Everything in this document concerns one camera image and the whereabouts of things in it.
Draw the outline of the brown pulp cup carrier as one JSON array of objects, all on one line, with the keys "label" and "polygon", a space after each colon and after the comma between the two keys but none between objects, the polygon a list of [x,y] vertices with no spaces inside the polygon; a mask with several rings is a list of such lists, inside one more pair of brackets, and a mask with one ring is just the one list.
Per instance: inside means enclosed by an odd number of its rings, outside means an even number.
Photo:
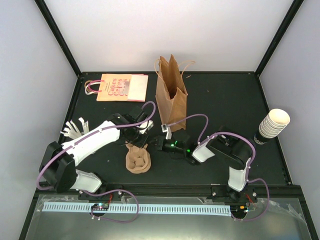
[{"label": "brown pulp cup carrier", "polygon": [[151,156],[147,151],[148,144],[139,148],[131,143],[126,143],[128,153],[125,156],[126,169],[132,174],[146,173],[151,168]]}]

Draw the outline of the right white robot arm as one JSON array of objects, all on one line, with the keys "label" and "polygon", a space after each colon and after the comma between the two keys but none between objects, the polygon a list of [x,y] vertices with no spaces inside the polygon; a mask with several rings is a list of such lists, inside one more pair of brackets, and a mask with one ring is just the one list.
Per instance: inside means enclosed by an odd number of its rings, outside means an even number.
[{"label": "right white robot arm", "polygon": [[255,144],[251,139],[222,125],[217,133],[198,143],[191,140],[184,129],[174,132],[171,137],[158,135],[149,143],[158,151],[175,154],[177,160],[184,160],[193,166],[209,159],[222,161],[229,169],[228,198],[238,202],[246,195],[249,162],[256,156]]}]

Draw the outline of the brown paper bag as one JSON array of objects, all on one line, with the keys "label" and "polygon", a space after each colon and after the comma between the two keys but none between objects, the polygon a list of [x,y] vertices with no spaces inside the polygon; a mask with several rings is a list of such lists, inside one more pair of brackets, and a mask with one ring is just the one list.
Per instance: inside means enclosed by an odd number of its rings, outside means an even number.
[{"label": "brown paper bag", "polygon": [[183,80],[186,69],[195,63],[187,60],[177,63],[173,55],[169,60],[160,56],[156,61],[157,74],[155,99],[162,124],[172,124],[172,132],[186,129],[187,96],[188,92]]}]

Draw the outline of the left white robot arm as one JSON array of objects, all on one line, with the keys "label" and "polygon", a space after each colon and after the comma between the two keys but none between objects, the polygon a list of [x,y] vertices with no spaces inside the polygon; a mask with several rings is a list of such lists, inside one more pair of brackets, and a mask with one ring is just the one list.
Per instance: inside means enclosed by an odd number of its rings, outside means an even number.
[{"label": "left white robot arm", "polygon": [[101,178],[92,172],[77,169],[88,156],[102,147],[122,139],[137,147],[146,142],[147,131],[153,127],[151,117],[141,113],[138,117],[115,113],[95,129],[71,141],[50,143],[44,153],[38,178],[44,178],[48,186],[39,190],[63,193],[70,189],[89,192],[95,199],[103,199],[108,192]]}]

